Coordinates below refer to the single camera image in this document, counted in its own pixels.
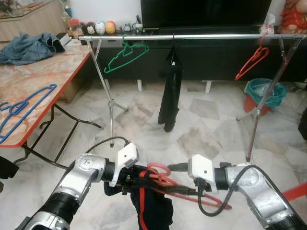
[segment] metal clothes rack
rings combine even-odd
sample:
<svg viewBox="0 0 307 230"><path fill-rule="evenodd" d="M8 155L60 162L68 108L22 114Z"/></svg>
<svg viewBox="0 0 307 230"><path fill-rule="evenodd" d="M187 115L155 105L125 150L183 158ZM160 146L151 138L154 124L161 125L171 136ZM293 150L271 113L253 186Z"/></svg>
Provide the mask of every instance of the metal clothes rack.
<svg viewBox="0 0 307 230"><path fill-rule="evenodd" d="M134 40L134 41L144 41L144 40L212 40L212 39L259 39L262 37L262 34L194 34L194 35L128 35L125 36L125 40ZM116 104L114 102L114 99L111 98L110 92L108 90L108 87L106 86L105 79L103 77L102 71L97 63L97 57L99 54L99 50L101 47L102 40L122 40L123 36L79 36L79 40L84 40L87 42L87 45L89 47L89 50L92 54L97 72L99 74L100 80L102 82L102 85L106 91L106 94L109 98L109 108L110 108L110 117L111 117L111 136L113 137L113 106L117 106L125 111L127 111L126 108L123 106ZM264 39L278 39L279 45L281 49L281 57L283 60L283 63L281 64L280 68L278 69L275 77L273 78L272 82L270 83L267 91L265 92L265 95L263 96L262 100L258 104L257 107L253 109L253 111L245 114L242 117L238 117L237 121L248 117L249 115L254 115L254 128L253 132L250 138L250 145L249 150L246 155L246 161L250 162L251 159L251 153L253 149L253 144L255 140L256 130L258 121L261 116L261 109L263 108L266 100L271 94L271 91L274 89L275 85L279 81L280 77L284 73L286 67L288 66L293 54L297 50L297 47L301 43L302 40L307 39L307 35L304 34L268 34L265 36ZM294 44L290 47L288 52L286 53L283 40L284 39L292 39L295 40ZM91 41L98 40L98 46L96 49L96 53L94 53Z"/></svg>

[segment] tv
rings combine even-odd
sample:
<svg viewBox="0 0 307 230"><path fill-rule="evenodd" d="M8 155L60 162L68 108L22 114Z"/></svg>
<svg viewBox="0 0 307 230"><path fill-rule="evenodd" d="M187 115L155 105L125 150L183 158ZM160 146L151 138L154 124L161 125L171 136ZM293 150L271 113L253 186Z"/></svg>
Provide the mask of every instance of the tv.
<svg viewBox="0 0 307 230"><path fill-rule="evenodd" d="M145 29L261 25L271 0L141 0Z"/></svg>

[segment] denim jacket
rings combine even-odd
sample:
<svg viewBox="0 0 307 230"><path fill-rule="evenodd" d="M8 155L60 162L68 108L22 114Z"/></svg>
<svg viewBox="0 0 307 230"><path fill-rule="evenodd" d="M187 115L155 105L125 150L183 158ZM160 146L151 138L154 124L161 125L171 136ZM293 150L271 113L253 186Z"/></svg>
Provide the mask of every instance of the denim jacket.
<svg viewBox="0 0 307 230"><path fill-rule="evenodd" d="M26 65L48 58L53 52L64 52L60 41L53 34L42 33L29 36L20 33L2 50L0 50L0 64Z"/></svg>

